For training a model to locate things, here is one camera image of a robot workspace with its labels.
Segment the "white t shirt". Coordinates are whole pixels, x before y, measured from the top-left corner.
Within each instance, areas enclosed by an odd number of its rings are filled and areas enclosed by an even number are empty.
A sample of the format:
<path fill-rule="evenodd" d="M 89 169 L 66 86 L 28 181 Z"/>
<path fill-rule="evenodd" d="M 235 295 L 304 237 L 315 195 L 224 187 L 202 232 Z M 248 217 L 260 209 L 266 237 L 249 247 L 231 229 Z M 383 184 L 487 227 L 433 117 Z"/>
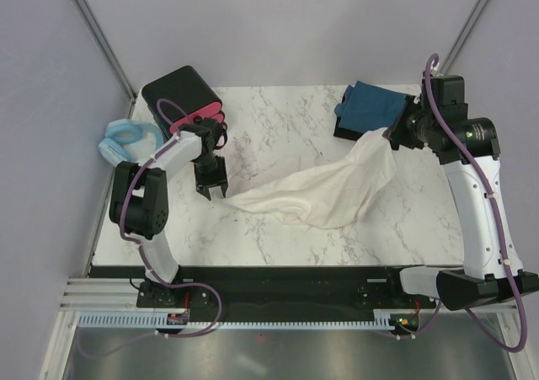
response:
<path fill-rule="evenodd" d="M 368 131 L 340 160 L 296 156 L 246 179 L 235 177 L 225 203 L 288 226 L 340 228 L 366 214 L 397 172 L 383 129 Z"/>

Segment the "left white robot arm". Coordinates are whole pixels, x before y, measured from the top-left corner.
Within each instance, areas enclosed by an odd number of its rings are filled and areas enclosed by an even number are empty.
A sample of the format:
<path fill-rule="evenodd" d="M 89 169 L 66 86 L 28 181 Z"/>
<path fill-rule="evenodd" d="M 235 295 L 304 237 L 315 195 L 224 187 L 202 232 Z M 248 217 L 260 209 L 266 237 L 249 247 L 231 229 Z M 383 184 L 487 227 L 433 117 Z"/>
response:
<path fill-rule="evenodd" d="M 167 307 L 184 300 L 184 285 L 176 281 L 179 265 L 165 234 L 168 222 L 168 181 L 191 165 L 195 191 L 211 199 L 218 188 L 228 189 L 225 158 L 216 154 L 227 142 L 227 128 L 218 120 L 186 124 L 142 163 L 120 162 L 115 167 L 109 219 L 120 237 L 136 246 L 146 277 L 156 282 L 156 298 Z"/>

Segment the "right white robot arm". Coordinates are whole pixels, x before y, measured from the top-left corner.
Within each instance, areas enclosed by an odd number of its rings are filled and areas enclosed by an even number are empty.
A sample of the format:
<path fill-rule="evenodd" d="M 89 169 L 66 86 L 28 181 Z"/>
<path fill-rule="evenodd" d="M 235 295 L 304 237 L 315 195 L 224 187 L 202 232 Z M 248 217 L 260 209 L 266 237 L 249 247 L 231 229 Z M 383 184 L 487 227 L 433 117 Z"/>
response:
<path fill-rule="evenodd" d="M 494 123 L 471 119 L 461 76 L 425 77 L 383 136 L 393 150 L 428 147 L 450 186 L 464 243 L 461 268 L 413 266 L 386 285 L 387 300 L 405 307 L 416 295 L 451 311 L 508 302 L 537 292 L 538 276 L 515 251 L 500 187 L 501 154 Z"/>

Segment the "black pink drawer box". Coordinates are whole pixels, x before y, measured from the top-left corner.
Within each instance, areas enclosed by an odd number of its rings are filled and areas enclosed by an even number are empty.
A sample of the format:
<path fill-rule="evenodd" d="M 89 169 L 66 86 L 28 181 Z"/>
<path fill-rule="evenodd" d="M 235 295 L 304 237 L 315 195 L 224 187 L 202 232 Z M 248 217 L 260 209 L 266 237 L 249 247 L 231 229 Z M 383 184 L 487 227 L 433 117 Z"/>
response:
<path fill-rule="evenodd" d="M 166 140 L 175 127 L 197 118 L 221 123 L 225 120 L 221 99 L 192 66 L 183 66 L 147 83 L 141 96 Z"/>

